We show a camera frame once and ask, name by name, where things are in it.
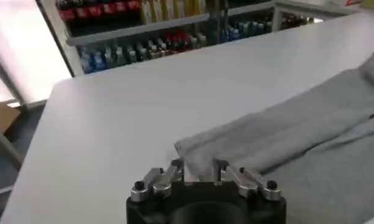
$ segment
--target store shelf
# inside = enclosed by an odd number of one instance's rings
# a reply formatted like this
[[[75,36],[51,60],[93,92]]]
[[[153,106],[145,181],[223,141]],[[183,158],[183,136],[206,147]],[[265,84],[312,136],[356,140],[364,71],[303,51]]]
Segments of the store shelf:
[[[91,44],[98,41],[110,40],[118,37],[126,37],[135,34],[151,32],[155,30],[167,29],[171,27],[183,26],[192,23],[203,22],[209,19],[209,14],[196,15],[185,17],[181,19],[173,19],[168,21],[163,21],[159,23],[151,23],[142,26],[129,27],[125,29],[113,30],[102,33],[95,33],[91,35],[85,35],[81,37],[71,37],[67,38],[66,43],[70,46],[79,46],[85,44]]]
[[[259,4],[254,4],[254,5],[246,5],[242,7],[229,9],[228,15],[234,16],[234,15],[239,15],[239,14],[244,14],[244,13],[255,12],[259,10],[266,10],[266,9],[273,8],[274,6],[275,6],[274,1],[263,2]]]

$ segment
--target screw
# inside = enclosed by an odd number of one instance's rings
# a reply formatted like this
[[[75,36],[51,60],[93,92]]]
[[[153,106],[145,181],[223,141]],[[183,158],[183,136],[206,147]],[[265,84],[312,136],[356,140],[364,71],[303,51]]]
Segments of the screw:
[[[269,190],[276,190],[277,189],[277,182],[274,181],[274,180],[268,180],[268,182],[266,183],[266,187]]]
[[[134,188],[138,191],[142,191],[145,189],[145,183],[143,181],[137,181],[134,183]]]

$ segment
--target folded towel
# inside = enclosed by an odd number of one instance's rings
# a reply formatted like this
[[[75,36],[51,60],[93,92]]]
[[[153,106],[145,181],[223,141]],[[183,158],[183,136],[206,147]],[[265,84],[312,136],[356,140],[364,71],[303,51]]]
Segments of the folded towel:
[[[191,174],[202,180],[211,173],[213,157],[278,180],[291,222],[371,219],[374,191],[358,191],[374,190],[368,187],[373,177],[367,175],[374,174],[374,54],[358,69],[265,111],[178,141],[176,149]],[[351,191],[346,185],[357,188]]]

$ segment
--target cardboard box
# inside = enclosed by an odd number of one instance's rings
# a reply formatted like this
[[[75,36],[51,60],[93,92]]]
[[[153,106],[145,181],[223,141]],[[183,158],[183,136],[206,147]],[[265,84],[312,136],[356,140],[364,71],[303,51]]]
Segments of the cardboard box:
[[[11,127],[12,123],[20,115],[20,113],[21,112],[18,109],[9,107],[0,102],[0,132],[2,134],[4,134],[9,127]]]

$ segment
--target table surface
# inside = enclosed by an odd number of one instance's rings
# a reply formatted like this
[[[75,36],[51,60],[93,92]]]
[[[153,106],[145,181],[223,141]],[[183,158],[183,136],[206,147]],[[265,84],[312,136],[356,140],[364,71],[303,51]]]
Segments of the table surface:
[[[59,83],[2,224],[126,223],[173,144],[304,92],[374,51],[374,14],[270,33]]]

